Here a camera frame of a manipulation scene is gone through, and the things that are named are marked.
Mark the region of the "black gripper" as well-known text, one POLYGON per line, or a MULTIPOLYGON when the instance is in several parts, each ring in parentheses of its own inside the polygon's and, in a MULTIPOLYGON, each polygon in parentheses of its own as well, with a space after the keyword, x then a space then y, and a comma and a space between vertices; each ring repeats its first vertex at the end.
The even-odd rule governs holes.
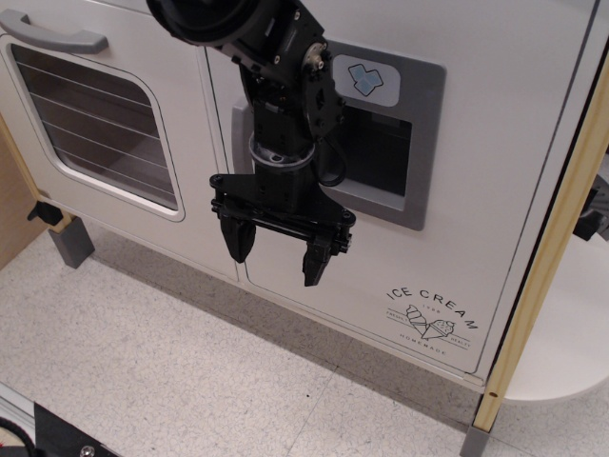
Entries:
POLYGON ((215 174, 212 210, 220 220, 232 259, 243 263, 251 252, 256 228, 306 241, 304 285, 317 286, 332 253, 346 253, 355 215, 321 189, 310 166, 274 172, 261 166, 253 174, 215 174))

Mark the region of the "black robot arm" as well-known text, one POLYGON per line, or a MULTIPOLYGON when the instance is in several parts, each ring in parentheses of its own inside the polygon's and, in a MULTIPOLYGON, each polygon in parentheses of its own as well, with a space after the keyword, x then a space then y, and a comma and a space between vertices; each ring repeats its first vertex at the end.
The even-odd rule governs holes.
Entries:
POLYGON ((320 158, 344 121, 324 28, 299 1, 151 1, 174 38, 227 56, 253 113, 250 174, 216 174, 213 211, 243 262, 257 228, 304 240, 304 282, 316 286, 350 246, 355 215, 324 193, 320 158))

